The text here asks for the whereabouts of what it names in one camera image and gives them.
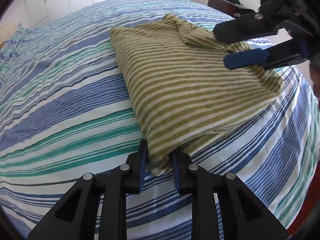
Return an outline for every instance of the striped bedspread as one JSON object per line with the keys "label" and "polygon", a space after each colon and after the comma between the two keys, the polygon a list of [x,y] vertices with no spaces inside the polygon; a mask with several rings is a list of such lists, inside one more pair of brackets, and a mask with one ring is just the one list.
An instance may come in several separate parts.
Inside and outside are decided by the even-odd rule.
{"label": "striped bedspread", "polygon": [[[207,29],[231,19],[187,0],[108,0],[19,30],[1,48],[0,203],[23,236],[77,178],[110,170],[137,150],[142,134],[109,31],[167,13]],[[271,46],[267,39],[248,43]],[[280,97],[193,162],[237,173],[288,227],[319,158],[319,110],[296,67],[277,71]],[[176,193],[172,173],[147,172],[142,193],[127,196],[127,228],[128,239],[189,239],[191,196]]]}

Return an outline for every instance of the striped sweater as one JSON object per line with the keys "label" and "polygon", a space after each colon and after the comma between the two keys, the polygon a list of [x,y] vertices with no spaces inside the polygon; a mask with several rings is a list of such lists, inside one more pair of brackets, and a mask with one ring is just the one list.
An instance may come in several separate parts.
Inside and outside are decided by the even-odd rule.
{"label": "striped sweater", "polygon": [[190,155],[204,149],[281,93],[283,80],[273,70],[224,67],[224,56],[251,49],[247,43],[222,44],[209,30],[171,14],[112,28],[110,36],[155,175],[172,169],[173,149]]}

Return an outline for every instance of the blue gripper pad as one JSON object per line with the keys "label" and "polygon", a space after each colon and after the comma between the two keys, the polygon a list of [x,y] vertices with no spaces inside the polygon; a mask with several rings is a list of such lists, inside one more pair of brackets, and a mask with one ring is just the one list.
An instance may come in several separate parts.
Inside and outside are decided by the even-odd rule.
{"label": "blue gripper pad", "polygon": [[175,154],[172,154],[172,171],[173,171],[174,185],[177,191],[180,192],[181,186],[179,184],[180,182],[179,168],[178,168],[177,158]]}
{"label": "blue gripper pad", "polygon": [[139,151],[142,153],[141,155],[141,161],[140,161],[140,169],[139,169],[139,186],[138,186],[138,191],[141,193],[143,184],[144,184],[144,176],[146,173],[146,164],[147,164],[147,141],[146,140],[141,140],[140,145],[139,145]]}
{"label": "blue gripper pad", "polygon": [[226,68],[233,70],[264,63],[268,60],[269,56],[268,50],[250,49],[226,55],[223,63]]}

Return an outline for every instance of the metal screw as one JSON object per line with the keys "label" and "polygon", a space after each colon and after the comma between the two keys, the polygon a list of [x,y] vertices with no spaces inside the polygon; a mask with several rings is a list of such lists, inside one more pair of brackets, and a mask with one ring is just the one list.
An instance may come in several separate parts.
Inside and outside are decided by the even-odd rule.
{"label": "metal screw", "polygon": [[85,180],[92,179],[92,174],[91,173],[86,173],[86,174],[83,175],[82,178],[85,179]]}
{"label": "metal screw", "polygon": [[190,164],[189,165],[189,169],[192,171],[196,171],[199,168],[199,166],[197,164]]}
{"label": "metal screw", "polygon": [[122,171],[127,171],[128,169],[130,169],[130,166],[129,166],[128,164],[122,164],[122,165],[120,166],[120,169],[121,169]]}
{"label": "metal screw", "polygon": [[227,173],[227,178],[228,178],[228,179],[235,179],[236,176],[234,175],[234,173],[228,172],[228,173]]}
{"label": "metal screw", "polygon": [[261,13],[257,13],[254,17],[255,17],[257,20],[263,19],[263,15],[262,15]]}

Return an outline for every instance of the teal stripe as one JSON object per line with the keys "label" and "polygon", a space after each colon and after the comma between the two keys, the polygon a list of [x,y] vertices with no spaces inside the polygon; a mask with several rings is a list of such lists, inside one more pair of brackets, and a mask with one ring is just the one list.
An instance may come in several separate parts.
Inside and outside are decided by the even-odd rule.
{"label": "teal stripe", "polygon": [[28,85],[24,87],[23,90],[20,90],[18,93],[16,93],[7,102],[7,104],[14,100],[17,100],[18,98],[24,98],[32,94],[33,91],[35,91],[39,85],[43,84],[43,82],[47,82],[48,80],[51,80],[57,74],[60,74],[61,71],[63,71],[67,66],[73,65],[74,63],[79,62],[80,60],[87,58],[88,56],[94,55],[104,50],[113,51],[110,41],[100,43],[95,47],[89,47],[89,48],[83,49],[75,54],[71,54],[67,58],[64,58],[58,61],[54,66],[48,69],[46,73],[44,73],[43,75],[38,75],[37,78],[35,78],[30,83],[28,83]]}
{"label": "teal stripe", "polygon": [[[274,212],[274,215],[282,222],[282,224],[285,227],[290,225],[290,222],[294,217],[294,215],[296,214],[296,211],[301,207],[303,201],[300,200],[298,203],[296,203],[296,201],[301,198],[302,194],[306,195],[309,180],[305,178],[310,178],[311,175],[314,173],[314,170],[316,167],[316,163],[314,161],[314,159],[316,158],[313,158],[312,155],[310,155],[310,152],[315,152],[315,148],[317,147],[316,142],[318,141],[316,138],[318,135],[317,123],[319,120],[318,119],[319,111],[315,111],[315,109],[317,108],[317,103],[315,102],[315,100],[316,99],[314,98],[314,96],[310,95],[311,116],[314,116],[314,118],[311,118],[310,132],[309,132],[307,142],[305,144],[305,149],[304,149],[302,160],[301,160],[301,168],[299,170],[298,178],[295,181],[293,187],[287,193],[287,195],[277,205],[277,208]],[[307,164],[308,156],[310,157],[310,161],[308,162],[307,171],[305,171],[305,165]],[[286,205],[289,201],[290,201],[290,204],[283,210],[284,205]],[[291,215],[285,221],[283,221],[283,219],[287,216],[288,213],[291,213]]]}
{"label": "teal stripe", "polygon": [[32,164],[32,163],[41,162],[41,161],[44,161],[44,160],[47,160],[47,159],[50,159],[53,157],[57,157],[57,156],[62,155],[64,153],[68,153],[70,151],[88,146],[92,143],[109,140],[109,139],[118,137],[120,135],[129,134],[129,133],[133,133],[133,132],[137,132],[137,131],[140,131],[140,127],[138,124],[119,127],[119,128],[112,129],[112,130],[109,130],[104,133],[91,135],[90,137],[83,138],[81,140],[75,141],[73,143],[70,143],[68,145],[54,149],[50,152],[47,152],[42,155],[38,155],[33,158],[29,158],[29,159],[26,159],[23,161],[17,161],[17,162],[6,163],[4,165],[0,165],[0,169],[5,169],[5,168],[9,168],[9,167],[24,166],[24,165],[28,165],[28,164]]}
{"label": "teal stripe", "polygon": [[50,174],[53,172],[63,171],[71,169],[87,163],[93,163],[104,159],[112,158],[122,154],[129,154],[138,150],[140,141],[142,138],[127,141],[121,144],[115,144],[112,147],[100,149],[98,151],[89,152],[85,155],[75,156],[72,158],[64,159],[60,162],[51,163],[36,169],[27,171],[11,171],[11,172],[0,172],[0,176],[7,178],[13,177],[32,177]]}
{"label": "teal stripe", "polygon": [[52,143],[55,143],[57,141],[60,141],[66,137],[69,137],[71,135],[75,135],[78,133],[81,133],[83,131],[89,130],[89,129],[94,129],[102,125],[110,124],[113,122],[121,121],[121,120],[126,120],[130,118],[135,118],[135,114],[132,108],[123,110],[123,111],[118,111],[112,114],[109,114],[107,116],[94,119],[91,121],[83,122],[81,124],[69,127],[63,131],[60,131],[58,133],[55,133],[35,144],[32,144],[31,146],[28,146],[22,150],[17,150],[12,153],[7,153],[4,156],[0,157],[0,161],[5,161],[7,159],[12,159],[16,157],[21,157],[25,154],[34,152],[36,150],[40,150]]}

